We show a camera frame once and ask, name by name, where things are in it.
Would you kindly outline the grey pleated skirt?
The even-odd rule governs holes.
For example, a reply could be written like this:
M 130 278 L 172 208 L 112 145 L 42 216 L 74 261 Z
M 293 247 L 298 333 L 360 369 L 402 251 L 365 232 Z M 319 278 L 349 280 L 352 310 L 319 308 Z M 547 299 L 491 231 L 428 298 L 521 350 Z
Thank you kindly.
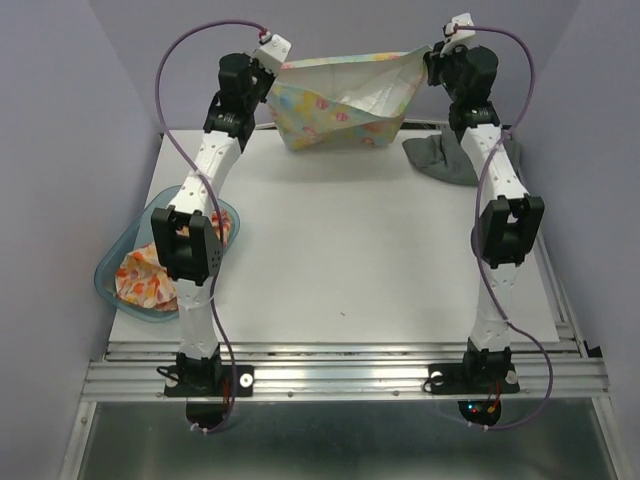
M 418 173 L 451 185 L 478 186 L 478 175 L 453 130 L 407 139 L 402 146 Z

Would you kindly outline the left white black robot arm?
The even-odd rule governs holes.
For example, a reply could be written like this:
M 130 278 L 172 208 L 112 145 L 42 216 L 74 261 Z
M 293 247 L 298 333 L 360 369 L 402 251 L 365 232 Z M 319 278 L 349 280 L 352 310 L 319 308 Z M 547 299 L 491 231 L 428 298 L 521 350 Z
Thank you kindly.
M 234 387 L 233 368 L 223 364 L 224 338 L 215 327 L 213 288 L 224 255 L 225 232 L 217 196 L 255 128 L 289 54 L 260 48 L 219 61 L 219 90 L 203 125 L 200 150 L 190 172 L 164 208 L 151 214 L 158 260 L 177 292 L 181 341 L 174 365 L 159 368 L 168 397 L 222 396 Z

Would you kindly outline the pastel floral skirt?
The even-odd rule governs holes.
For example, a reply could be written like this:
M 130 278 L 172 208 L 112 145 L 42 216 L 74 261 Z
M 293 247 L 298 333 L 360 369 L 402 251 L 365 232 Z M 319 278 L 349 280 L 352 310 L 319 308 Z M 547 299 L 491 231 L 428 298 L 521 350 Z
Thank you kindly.
M 284 144 L 392 143 L 427 77 L 425 45 L 410 52 L 316 58 L 283 65 L 267 106 Z

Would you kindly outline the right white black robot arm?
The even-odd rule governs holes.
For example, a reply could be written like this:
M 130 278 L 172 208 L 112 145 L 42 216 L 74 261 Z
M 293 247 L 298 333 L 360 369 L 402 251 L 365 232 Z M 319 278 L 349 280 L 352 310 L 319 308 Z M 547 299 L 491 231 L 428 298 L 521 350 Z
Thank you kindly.
M 429 84 L 449 95 L 449 125 L 478 176 L 471 248 L 481 280 L 462 360 L 429 365 L 425 389 L 435 395 L 516 393 L 507 310 L 545 205 L 523 186 L 504 146 L 505 131 L 490 100 L 496 54 L 445 40 L 426 54 L 425 63 Z

